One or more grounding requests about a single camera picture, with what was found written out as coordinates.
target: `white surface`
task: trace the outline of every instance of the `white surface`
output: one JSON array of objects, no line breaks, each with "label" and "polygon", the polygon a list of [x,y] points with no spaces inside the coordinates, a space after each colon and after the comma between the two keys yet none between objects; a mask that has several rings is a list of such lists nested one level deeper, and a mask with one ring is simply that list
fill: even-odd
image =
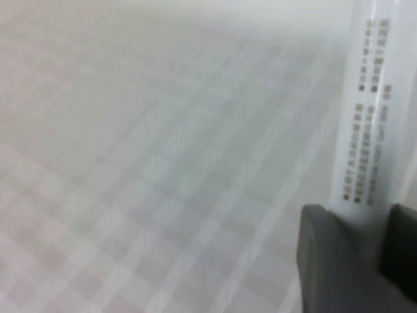
[{"label": "white surface", "polygon": [[112,0],[263,31],[349,34],[354,0]]},{"label": "white surface", "polygon": [[300,312],[298,217],[328,204],[344,41],[99,0],[16,12],[0,312]]}]

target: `gray plastic part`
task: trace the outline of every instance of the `gray plastic part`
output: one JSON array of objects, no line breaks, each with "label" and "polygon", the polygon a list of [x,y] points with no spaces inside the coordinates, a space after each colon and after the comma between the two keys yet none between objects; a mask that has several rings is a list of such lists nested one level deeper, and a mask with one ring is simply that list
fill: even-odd
[{"label": "gray plastic part", "polygon": [[355,251],[330,211],[307,205],[297,264],[304,313],[417,313],[417,215],[410,209],[393,206],[378,270]]}]

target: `white tube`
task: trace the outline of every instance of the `white tube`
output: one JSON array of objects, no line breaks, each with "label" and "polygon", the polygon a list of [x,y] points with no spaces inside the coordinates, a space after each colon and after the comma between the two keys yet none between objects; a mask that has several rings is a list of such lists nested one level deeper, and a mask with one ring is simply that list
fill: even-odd
[{"label": "white tube", "polygon": [[417,65],[417,1],[357,0],[330,210],[377,261]]}]

